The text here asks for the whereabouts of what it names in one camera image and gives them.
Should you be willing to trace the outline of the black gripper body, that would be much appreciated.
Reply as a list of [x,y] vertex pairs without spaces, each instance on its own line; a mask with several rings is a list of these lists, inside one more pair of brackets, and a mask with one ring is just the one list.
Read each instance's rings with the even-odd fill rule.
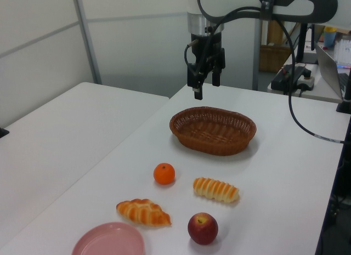
[[195,63],[191,64],[193,74],[207,74],[209,72],[222,73],[225,68],[225,51],[222,47],[222,33],[209,36],[191,34],[191,51],[195,55]]

